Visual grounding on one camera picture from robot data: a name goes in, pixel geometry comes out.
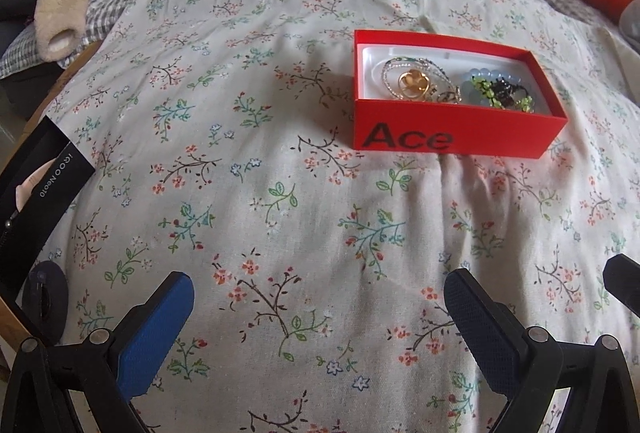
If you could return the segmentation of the black iQOO phone box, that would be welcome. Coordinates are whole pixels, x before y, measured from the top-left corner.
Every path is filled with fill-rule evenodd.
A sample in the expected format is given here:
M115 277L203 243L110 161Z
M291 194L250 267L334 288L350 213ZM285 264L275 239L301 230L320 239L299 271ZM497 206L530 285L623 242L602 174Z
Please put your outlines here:
M1 297L16 299L38 254L96 172L70 138L43 118L1 172Z

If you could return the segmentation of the floral white bed quilt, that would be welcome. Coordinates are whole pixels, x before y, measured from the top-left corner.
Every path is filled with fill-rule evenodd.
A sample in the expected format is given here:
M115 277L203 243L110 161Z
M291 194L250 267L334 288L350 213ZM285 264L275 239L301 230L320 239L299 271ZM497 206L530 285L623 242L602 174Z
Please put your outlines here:
M358 29L533 52L568 115L541 158L350 147ZM639 323L638 55L545 0L131 0L47 115L94 164L44 246L77 342L171 271L195 304L134 405L154 432L484 432L491 393L442 302L455 268L561 341Z

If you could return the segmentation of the red Ace cardboard box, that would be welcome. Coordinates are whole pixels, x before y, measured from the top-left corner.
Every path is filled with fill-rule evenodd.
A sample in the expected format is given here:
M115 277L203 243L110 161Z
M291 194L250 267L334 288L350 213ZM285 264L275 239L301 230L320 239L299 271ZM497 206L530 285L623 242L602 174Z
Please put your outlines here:
M358 150L538 158L567 125L532 52L442 34L354 37Z

